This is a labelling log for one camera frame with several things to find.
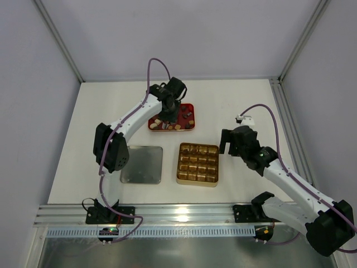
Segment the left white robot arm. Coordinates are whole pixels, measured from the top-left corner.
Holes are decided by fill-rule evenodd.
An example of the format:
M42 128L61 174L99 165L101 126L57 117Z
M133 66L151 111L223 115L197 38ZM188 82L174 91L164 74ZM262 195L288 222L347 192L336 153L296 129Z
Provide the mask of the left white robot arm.
M127 142L155 115L165 122L175 123L178 119L181 100L187 93L187 86L175 77L168 83L149 85L144 97L134 108L113 123L100 123L95 130L93 154L99 164L98 203L112 213L122 215L113 206L119 201L109 192L115 187L113 173L120 172L129 161Z

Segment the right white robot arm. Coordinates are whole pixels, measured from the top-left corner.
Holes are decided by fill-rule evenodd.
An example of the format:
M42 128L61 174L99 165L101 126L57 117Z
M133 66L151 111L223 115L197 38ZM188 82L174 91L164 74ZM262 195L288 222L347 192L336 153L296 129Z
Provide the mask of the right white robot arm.
M239 126L221 132L219 152L240 157L247 167L283 190L295 205L287 204L274 194L264 192L252 200L259 216L276 219L304 235L310 246L328 257L355 236L352 206L321 193L284 165L278 153L259 144L257 132Z

